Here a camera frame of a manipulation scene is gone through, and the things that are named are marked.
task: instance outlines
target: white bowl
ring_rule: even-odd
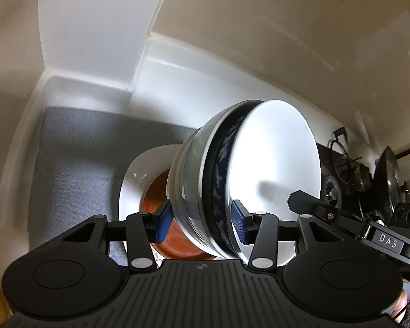
[[[181,148],[176,154],[175,160],[173,161],[172,167],[170,168],[169,176],[167,178],[167,193],[168,198],[170,199],[170,203],[172,205],[173,215],[182,232],[186,235],[190,242],[192,242],[199,249],[208,254],[217,256],[218,253],[216,253],[213,249],[207,246],[193,229],[185,212],[184,199],[182,197],[182,191],[180,190],[182,184],[182,182],[180,182],[180,178],[182,171],[184,169],[185,152],[187,151],[197,132],[198,130],[193,132],[193,134],[191,134],[186,139],[186,141],[182,143]]]
[[[180,161],[179,191],[182,194],[182,203],[194,232],[203,243],[217,256],[235,259],[237,256],[229,248],[220,246],[213,238],[206,224],[202,203],[202,175],[206,162],[207,152],[221,124],[236,110],[254,104],[256,100],[243,101],[222,110],[211,118],[194,136],[191,145],[185,150],[184,159]]]
[[[280,220],[296,221],[289,195],[302,190],[319,198],[317,145],[304,117],[292,105],[271,100],[244,119],[231,149],[226,173],[226,220],[231,244],[247,263],[253,245],[243,245],[231,222],[231,204],[240,200],[251,212],[266,211]],[[293,242],[281,242],[278,264],[295,256]]]

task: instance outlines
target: ceramic dish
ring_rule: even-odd
[[[180,165],[183,166],[181,173],[180,193],[182,193],[182,201],[185,212],[190,220],[191,226],[195,233],[202,239],[204,244],[208,246],[212,251],[219,253],[219,256],[225,258],[236,258],[233,250],[226,245],[219,245],[209,230],[203,205],[202,205],[202,174],[204,171],[204,165],[206,162],[206,155],[215,136],[217,130],[221,124],[232,113],[236,112],[240,108],[244,108],[248,104],[259,101],[243,101],[235,104],[231,107],[216,114],[211,118],[193,138],[191,145],[186,149],[185,157]]]
[[[232,148],[225,178],[226,222],[230,241],[246,263],[253,245],[241,244],[231,222],[230,205],[238,199],[251,212],[266,211],[296,221],[289,195],[302,190],[319,198],[320,162],[316,142],[304,117],[290,104],[259,104],[243,120]],[[295,256],[293,242],[280,242],[278,263]]]
[[[211,144],[208,148],[203,171],[201,173],[201,201],[199,210],[203,214],[206,227],[212,235],[215,242],[220,247],[227,247],[233,257],[237,257],[228,237],[226,229],[226,208],[224,197],[224,177],[226,172],[221,172],[221,166],[216,163],[219,158],[224,158],[228,153],[222,149],[222,144],[226,144],[225,138],[228,133],[232,133],[234,126],[241,123],[240,119],[244,118],[252,109],[261,101],[250,100],[243,102],[243,105],[232,112],[219,126],[215,132]]]
[[[188,147],[190,146],[194,135],[195,134],[192,134],[192,136],[188,137],[188,139],[182,144],[182,149],[180,149],[182,150],[182,152],[181,154],[179,154],[178,165],[176,166],[176,168],[175,167],[171,168],[171,171],[169,172],[169,178],[167,179],[167,183],[170,182],[170,184],[168,185],[167,190],[169,193],[170,203],[173,209],[173,215],[179,227],[182,229],[182,231],[187,236],[187,238],[202,251],[205,251],[206,253],[214,255],[214,256],[219,256],[219,254],[215,250],[213,250],[208,245],[206,245],[204,241],[202,240],[202,238],[200,238],[200,236],[197,235],[197,233],[193,229],[188,219],[188,216],[184,208],[182,181],[180,180],[180,178],[184,170],[185,153]]]
[[[229,162],[230,151],[235,140],[235,136],[240,128],[246,115],[240,117],[226,133],[223,139],[220,140],[220,146],[217,149],[217,154],[214,156],[214,162],[211,164],[210,180],[206,180],[204,174],[204,182],[210,182],[210,191],[207,196],[210,197],[210,205],[204,201],[204,206],[210,206],[212,214],[212,223],[207,221],[208,227],[215,227],[217,235],[222,238],[222,241],[232,249],[235,253],[231,240],[228,235],[227,223],[226,223],[226,200],[225,200],[225,188],[226,188],[226,172]]]
[[[170,169],[180,147],[180,144],[162,145],[145,151],[132,161],[121,184],[118,202],[120,221],[140,210],[147,189],[158,176]]]

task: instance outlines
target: gray fabric liner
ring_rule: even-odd
[[[84,219],[118,220],[118,199],[131,162],[159,145],[182,143],[193,129],[116,114],[48,108],[29,204],[31,249]],[[122,243],[110,257],[126,264]]]

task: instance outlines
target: black bracket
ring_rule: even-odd
[[[410,238],[370,219],[361,219],[345,209],[337,209],[303,191],[292,193],[288,204],[293,212],[322,219],[361,244],[393,259],[403,277],[410,281]]]
[[[162,243],[173,221],[173,210],[165,200],[154,213],[138,212],[126,217],[128,267],[140,273],[156,269],[150,243]]]
[[[346,144],[348,144],[348,132],[346,131],[345,127],[340,127],[339,129],[335,130],[333,134],[334,134],[334,137],[336,137],[337,141],[340,136],[344,136],[344,140]]]
[[[254,244],[247,267],[254,271],[275,271],[279,241],[296,241],[297,222],[280,221],[266,212],[249,213],[239,200],[231,205],[231,219],[240,241]]]

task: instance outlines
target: white wall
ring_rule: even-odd
[[[307,120],[316,141],[327,145],[343,126],[281,85],[267,83],[228,61],[185,43],[153,34],[131,100],[131,114],[187,127],[201,127],[224,108],[246,99],[282,99]],[[350,155],[364,156],[374,170],[377,154],[349,132]]]
[[[410,147],[410,0],[164,0],[153,31],[286,85],[379,151]]]
[[[44,70],[37,8],[37,0],[0,0],[0,181],[17,124]],[[27,232],[0,220],[0,282],[7,265],[28,249]]]
[[[127,88],[160,0],[39,0],[44,62]]]

